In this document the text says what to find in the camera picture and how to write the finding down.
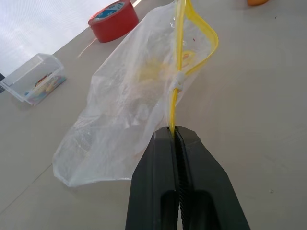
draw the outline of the plastic box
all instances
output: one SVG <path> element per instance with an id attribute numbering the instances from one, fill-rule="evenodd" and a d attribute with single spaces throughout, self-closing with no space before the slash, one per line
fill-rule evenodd
<path id="1" fill-rule="evenodd" d="M 56 57 L 37 54 L 0 85 L 21 102 L 36 105 L 65 80 L 64 67 Z"/>

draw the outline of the table surface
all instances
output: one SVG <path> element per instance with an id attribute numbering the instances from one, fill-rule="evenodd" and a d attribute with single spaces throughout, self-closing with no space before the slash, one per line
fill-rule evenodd
<path id="1" fill-rule="evenodd" d="M 142 0 L 139 18 L 170 0 Z M 252 229 L 303 229 L 307 206 L 307 3 L 201 1 L 220 45 L 177 106 L 227 171 Z M 0 94 L 0 229 L 124 229 L 130 183 L 68 188 L 52 156 L 86 105 L 91 76 L 122 41 L 88 28 L 55 56 L 68 80 L 31 107 Z"/>

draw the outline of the transparent plastic bag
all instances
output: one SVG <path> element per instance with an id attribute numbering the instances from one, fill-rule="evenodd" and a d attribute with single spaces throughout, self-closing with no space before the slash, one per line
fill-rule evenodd
<path id="1" fill-rule="evenodd" d="M 93 75 L 87 106 L 53 157 L 54 175 L 67 186 L 130 179 L 153 132 L 167 125 L 177 72 L 176 3 L 150 11 Z M 213 45 L 189 20 L 184 31 L 182 70 L 188 71 Z"/>

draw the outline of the duct tape roll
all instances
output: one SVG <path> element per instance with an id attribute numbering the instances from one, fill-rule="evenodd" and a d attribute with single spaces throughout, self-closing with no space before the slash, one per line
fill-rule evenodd
<path id="1" fill-rule="evenodd" d="M 88 21 L 99 42 L 110 42 L 130 32 L 139 23 L 130 0 L 119 0 L 99 12 Z"/>

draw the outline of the white slider clip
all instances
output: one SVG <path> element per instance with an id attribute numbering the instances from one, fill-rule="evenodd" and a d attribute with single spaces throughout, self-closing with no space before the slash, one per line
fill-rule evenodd
<path id="1" fill-rule="evenodd" d="M 185 73 L 182 71 L 178 71 L 171 84 L 170 90 L 172 91 L 177 88 L 179 92 L 182 91 L 184 78 L 185 78 Z"/>

